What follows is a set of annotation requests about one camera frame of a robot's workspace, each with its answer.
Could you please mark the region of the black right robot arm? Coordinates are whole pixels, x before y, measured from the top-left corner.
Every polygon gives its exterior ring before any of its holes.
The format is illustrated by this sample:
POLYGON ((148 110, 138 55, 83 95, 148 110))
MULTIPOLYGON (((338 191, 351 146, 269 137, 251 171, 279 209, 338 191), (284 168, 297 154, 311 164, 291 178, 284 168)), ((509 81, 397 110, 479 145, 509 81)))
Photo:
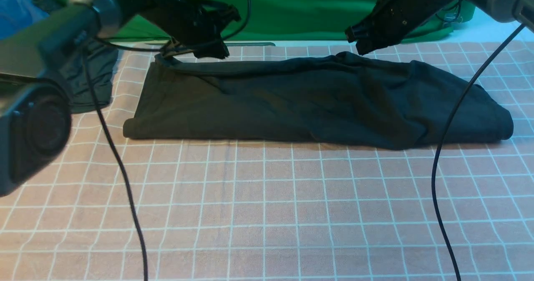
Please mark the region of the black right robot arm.
MULTIPOLYGON (((345 30, 359 55, 398 45, 447 5, 462 0, 376 0, 371 13, 345 30)), ((532 30, 534 0, 466 0, 500 23, 517 21, 532 30)))

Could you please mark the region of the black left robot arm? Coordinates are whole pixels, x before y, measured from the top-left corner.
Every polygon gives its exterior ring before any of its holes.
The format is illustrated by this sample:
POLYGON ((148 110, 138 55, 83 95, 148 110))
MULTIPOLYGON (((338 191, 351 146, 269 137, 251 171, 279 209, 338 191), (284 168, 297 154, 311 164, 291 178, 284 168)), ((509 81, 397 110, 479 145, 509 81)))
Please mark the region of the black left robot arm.
POLYGON ((1 196, 53 162, 69 141, 73 92, 61 70, 86 45, 116 34, 136 15, 176 39, 162 55, 225 58, 222 31, 241 20, 215 0, 69 0, 69 5, 1 41, 1 196))

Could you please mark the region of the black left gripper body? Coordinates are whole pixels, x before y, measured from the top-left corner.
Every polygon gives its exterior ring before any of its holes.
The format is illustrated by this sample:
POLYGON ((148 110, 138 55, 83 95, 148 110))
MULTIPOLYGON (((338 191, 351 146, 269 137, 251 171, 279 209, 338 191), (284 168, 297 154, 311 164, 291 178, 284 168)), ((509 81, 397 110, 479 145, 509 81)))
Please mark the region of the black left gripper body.
POLYGON ((221 33, 230 23, 242 19, 235 6, 215 0, 177 0, 151 7, 140 15, 170 37, 160 50, 164 58, 192 53, 196 58, 223 60, 229 50, 221 33))

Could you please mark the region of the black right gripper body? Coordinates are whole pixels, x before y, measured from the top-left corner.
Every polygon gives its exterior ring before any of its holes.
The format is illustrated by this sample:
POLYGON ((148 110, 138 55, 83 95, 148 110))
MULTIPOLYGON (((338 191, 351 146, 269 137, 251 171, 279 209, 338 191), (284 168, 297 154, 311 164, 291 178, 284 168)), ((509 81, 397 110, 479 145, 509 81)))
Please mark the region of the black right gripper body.
POLYGON ((347 42, 357 53, 398 45, 454 0, 376 0, 371 13, 345 30, 347 42))

